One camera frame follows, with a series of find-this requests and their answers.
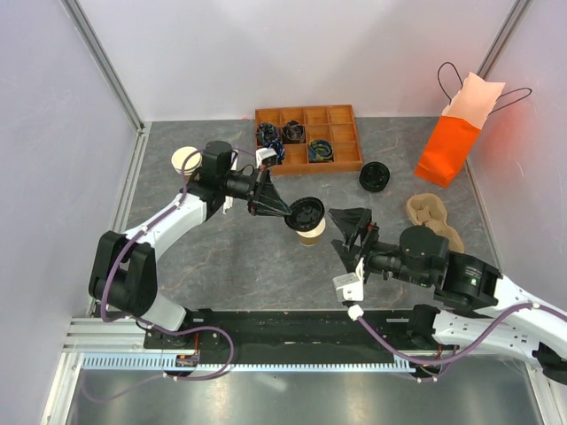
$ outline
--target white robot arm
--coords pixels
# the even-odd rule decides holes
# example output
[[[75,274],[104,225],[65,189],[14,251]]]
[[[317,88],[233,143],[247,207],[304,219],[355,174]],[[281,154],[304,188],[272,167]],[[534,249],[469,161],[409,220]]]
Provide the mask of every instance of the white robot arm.
[[[156,262],[163,253],[186,232],[212,217],[228,197],[246,200],[252,215],[291,214],[270,178],[269,168],[276,164],[276,153],[259,150],[257,165],[248,174],[246,167],[239,171],[233,168],[234,155],[226,142],[208,143],[201,166],[169,205],[124,234],[110,231],[100,238],[89,293],[101,300],[103,309],[106,302],[121,312],[176,331],[190,319],[190,312],[158,290]]]
[[[548,377],[567,384],[566,312],[520,288],[484,261],[450,251],[447,239],[427,227],[406,229],[395,245],[378,241],[378,227],[368,209],[330,210],[329,214],[345,237],[333,245],[350,272],[333,281],[340,302],[352,307],[362,301],[363,285],[371,273],[433,286],[434,298],[453,310],[416,305],[408,322],[416,345],[422,340],[470,346],[492,327],[475,351],[543,367]],[[360,246],[354,245],[358,238]],[[494,323],[503,313],[506,317]],[[357,320],[360,307],[349,309],[349,314]]]

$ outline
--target paper cup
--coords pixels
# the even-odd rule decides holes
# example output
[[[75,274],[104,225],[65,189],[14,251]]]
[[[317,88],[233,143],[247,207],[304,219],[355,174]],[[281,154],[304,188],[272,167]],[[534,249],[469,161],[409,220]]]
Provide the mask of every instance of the paper cup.
[[[182,166],[183,166],[183,161],[189,157],[189,155],[193,152],[195,152],[197,150],[197,148],[194,148],[192,146],[185,146],[181,149],[178,149],[177,151],[174,152],[174,154],[171,157],[171,165],[174,166],[175,171],[178,174],[182,173]],[[201,153],[198,152],[196,154],[194,154],[189,161],[187,161],[187,164],[185,164],[185,180],[189,180],[189,178],[191,177],[191,175],[193,174],[193,172],[201,165]]]
[[[323,230],[325,229],[325,219],[323,218],[321,222],[313,230],[308,232],[296,232],[299,235],[299,241],[302,245],[312,246],[319,242]]]

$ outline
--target white backdrop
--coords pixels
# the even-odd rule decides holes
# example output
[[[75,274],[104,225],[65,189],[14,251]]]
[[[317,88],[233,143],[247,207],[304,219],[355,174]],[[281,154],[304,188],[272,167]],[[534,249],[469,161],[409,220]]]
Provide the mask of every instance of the white backdrop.
[[[470,155],[503,270],[567,309],[567,3],[532,2],[490,74],[531,97],[487,121]]]
[[[0,423],[29,425],[87,310],[136,132],[59,0],[0,2],[0,51]]]
[[[513,0],[81,0],[145,120],[353,104],[439,115],[436,72],[476,71]]]

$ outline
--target wooden compartment box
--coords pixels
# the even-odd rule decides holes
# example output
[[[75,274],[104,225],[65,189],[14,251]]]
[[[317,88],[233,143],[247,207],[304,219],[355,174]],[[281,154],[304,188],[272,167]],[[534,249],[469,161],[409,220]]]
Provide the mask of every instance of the wooden compartment box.
[[[256,129],[260,123],[269,122],[281,131],[291,120],[305,126],[306,141],[284,144],[285,159],[282,165],[274,166],[273,175],[341,173],[362,168],[361,142],[351,105],[256,110]],[[314,139],[330,142],[333,148],[332,162],[309,162],[308,145]]]

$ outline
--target white bracket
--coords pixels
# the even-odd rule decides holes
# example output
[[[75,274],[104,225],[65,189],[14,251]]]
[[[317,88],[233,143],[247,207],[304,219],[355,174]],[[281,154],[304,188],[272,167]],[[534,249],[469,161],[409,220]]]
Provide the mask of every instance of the white bracket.
[[[342,274],[333,278],[333,285],[337,293],[339,303],[343,301],[364,300],[364,258],[356,266],[354,273]]]

